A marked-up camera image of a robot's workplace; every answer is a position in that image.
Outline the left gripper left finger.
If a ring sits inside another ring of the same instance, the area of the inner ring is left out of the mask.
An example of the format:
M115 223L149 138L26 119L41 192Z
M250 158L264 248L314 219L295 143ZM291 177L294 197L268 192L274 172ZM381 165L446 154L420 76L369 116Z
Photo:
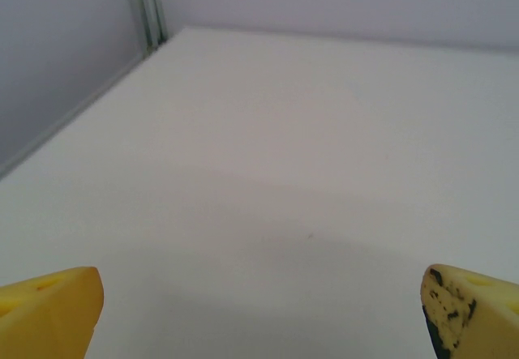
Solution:
M95 267L0 286L0 359L84 359L103 305Z

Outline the aluminium frame post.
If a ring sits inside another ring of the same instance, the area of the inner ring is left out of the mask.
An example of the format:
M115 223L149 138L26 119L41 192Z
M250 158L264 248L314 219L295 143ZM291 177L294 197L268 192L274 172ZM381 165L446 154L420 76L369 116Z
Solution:
M153 53L169 39L161 0L129 1L144 53Z

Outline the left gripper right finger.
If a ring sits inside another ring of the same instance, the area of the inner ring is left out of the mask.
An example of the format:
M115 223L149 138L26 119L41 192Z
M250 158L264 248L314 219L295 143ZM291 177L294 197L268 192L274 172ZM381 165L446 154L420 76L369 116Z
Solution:
M519 284L433 264L420 297L437 359L519 359Z

